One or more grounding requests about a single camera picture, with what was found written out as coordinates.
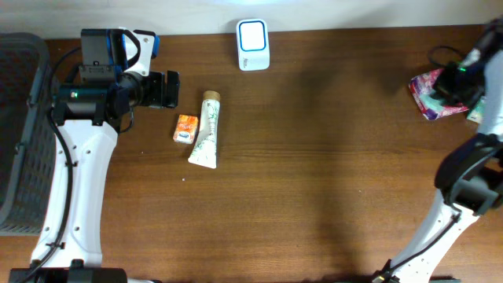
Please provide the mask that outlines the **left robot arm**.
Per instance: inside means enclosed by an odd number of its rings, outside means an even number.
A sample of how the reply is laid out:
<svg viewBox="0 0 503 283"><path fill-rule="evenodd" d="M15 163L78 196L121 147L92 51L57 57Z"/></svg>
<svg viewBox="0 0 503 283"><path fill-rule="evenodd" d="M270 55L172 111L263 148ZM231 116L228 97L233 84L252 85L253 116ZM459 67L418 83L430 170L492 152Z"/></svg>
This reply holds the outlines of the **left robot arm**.
<svg viewBox="0 0 503 283"><path fill-rule="evenodd" d="M1 233L38 237L11 282L126 282L105 267L101 210L123 117L137 107L174 108L177 72L154 72L151 31L84 29L82 58L58 82L46 43L1 37Z"/></svg>

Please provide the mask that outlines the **grey plastic mesh basket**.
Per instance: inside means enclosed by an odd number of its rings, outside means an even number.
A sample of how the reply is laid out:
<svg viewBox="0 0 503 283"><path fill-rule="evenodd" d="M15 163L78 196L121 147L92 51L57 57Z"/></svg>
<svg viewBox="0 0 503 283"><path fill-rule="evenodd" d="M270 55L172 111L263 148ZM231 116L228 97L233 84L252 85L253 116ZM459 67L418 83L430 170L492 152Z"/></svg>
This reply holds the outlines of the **grey plastic mesh basket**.
<svg viewBox="0 0 503 283"><path fill-rule="evenodd" d="M1 36L1 235L37 236L46 216L56 138L47 119L53 76L37 35Z"/></svg>

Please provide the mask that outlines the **white tube with cork cap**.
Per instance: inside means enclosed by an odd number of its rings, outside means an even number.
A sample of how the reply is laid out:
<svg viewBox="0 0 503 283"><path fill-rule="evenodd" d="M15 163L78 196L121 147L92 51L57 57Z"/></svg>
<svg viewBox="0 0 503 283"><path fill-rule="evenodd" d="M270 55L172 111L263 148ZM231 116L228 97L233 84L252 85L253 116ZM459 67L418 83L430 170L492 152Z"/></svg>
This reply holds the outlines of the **white tube with cork cap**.
<svg viewBox="0 0 503 283"><path fill-rule="evenodd" d="M196 144L188 158L191 164L210 169L215 169L217 167L220 100L220 93L214 90L207 90L203 94L200 129L197 135Z"/></svg>

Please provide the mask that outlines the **red purple tissue pack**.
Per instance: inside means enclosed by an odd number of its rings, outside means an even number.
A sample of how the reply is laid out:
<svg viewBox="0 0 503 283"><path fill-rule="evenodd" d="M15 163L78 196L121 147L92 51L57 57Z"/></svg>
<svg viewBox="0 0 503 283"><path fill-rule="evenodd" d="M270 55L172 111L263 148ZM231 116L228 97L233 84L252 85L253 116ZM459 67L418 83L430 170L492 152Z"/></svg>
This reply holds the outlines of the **red purple tissue pack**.
<svg viewBox="0 0 503 283"><path fill-rule="evenodd" d="M417 75L409 82L410 93L420 112L427 120L436 120L468 111L468 108L461 104L448 105L446 100L435 92L433 86L442 71L442 68L438 68Z"/></svg>

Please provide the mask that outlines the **white barcode scanner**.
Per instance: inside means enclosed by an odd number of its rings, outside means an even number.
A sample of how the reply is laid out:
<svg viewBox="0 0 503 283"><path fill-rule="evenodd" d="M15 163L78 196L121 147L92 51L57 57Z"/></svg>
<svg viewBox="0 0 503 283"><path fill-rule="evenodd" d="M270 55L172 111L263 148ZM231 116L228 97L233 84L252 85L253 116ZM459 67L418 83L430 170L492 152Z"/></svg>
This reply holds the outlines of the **white barcode scanner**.
<svg viewBox="0 0 503 283"><path fill-rule="evenodd" d="M262 71L270 66L268 25L262 19L240 20L236 25L239 69Z"/></svg>

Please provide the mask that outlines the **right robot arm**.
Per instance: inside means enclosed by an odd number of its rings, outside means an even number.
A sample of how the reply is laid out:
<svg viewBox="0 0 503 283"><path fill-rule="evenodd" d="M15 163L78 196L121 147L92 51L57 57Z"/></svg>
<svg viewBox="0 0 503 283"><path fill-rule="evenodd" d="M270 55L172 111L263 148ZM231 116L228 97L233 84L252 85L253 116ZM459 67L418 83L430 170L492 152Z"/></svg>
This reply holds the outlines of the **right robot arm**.
<svg viewBox="0 0 503 283"><path fill-rule="evenodd" d="M451 152L435 176L435 198L411 242L373 276L374 282L430 282L459 236L491 209L502 206L502 18L487 24L458 63L448 63L433 86L448 105L473 108L484 101L476 134Z"/></svg>

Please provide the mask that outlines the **orange tissue pack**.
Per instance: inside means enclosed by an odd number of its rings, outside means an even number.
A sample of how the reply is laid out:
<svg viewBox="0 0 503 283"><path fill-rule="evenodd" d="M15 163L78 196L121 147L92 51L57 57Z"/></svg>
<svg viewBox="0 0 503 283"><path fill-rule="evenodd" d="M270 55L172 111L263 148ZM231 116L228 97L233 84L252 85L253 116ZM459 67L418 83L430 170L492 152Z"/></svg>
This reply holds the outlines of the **orange tissue pack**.
<svg viewBox="0 0 503 283"><path fill-rule="evenodd" d="M193 144L198 124L199 119L196 116L179 115L174 130L174 141L184 144Z"/></svg>

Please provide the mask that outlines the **teal packet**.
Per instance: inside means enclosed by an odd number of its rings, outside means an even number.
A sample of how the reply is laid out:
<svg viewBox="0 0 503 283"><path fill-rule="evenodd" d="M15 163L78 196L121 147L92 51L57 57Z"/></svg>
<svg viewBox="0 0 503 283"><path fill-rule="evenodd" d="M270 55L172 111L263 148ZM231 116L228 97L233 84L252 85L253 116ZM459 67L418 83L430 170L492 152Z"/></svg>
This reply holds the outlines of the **teal packet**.
<svg viewBox="0 0 503 283"><path fill-rule="evenodd" d="M424 96L423 103L426 106L426 108L431 109L435 112L441 112L445 108L449 107L446 99L439 94Z"/></svg>

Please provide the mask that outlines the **green white tissue pack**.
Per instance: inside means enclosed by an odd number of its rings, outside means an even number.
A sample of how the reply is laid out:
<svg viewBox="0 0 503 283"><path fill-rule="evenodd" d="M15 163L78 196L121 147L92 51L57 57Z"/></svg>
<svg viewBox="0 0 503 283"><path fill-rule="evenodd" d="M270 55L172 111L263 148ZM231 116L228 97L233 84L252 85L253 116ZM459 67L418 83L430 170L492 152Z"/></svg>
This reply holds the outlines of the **green white tissue pack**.
<svg viewBox="0 0 503 283"><path fill-rule="evenodd" d="M467 120L481 124L481 122L483 121L484 108L485 108L485 97L482 96L477 101L475 106L469 111L467 115Z"/></svg>

